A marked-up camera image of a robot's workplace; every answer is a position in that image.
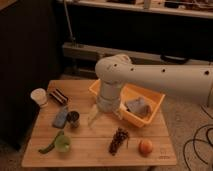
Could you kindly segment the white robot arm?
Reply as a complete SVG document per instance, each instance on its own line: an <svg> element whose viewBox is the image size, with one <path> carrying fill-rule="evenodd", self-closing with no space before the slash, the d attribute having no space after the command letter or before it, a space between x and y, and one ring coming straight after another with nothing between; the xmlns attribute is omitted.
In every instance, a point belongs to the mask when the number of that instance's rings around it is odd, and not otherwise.
<svg viewBox="0 0 213 171"><path fill-rule="evenodd" d="M114 113L141 128L152 122L166 95L190 99L213 107L213 66L134 65L125 54L100 59L98 77L89 91L100 113ZM143 118L128 112L124 102L144 97L152 112Z"/></svg>

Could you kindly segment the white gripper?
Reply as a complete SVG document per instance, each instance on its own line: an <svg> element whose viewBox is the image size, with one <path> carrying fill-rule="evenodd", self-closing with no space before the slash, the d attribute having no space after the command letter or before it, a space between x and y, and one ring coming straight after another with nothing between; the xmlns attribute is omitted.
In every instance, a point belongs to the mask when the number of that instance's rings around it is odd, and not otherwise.
<svg viewBox="0 0 213 171"><path fill-rule="evenodd" d="M100 111L103 113L113 113L118 119L122 120L122 115L120 112L118 112L120 103L120 98L105 99L104 97L98 95L97 105L93 105L89 112L88 125L91 125L93 121L100 115Z"/></svg>

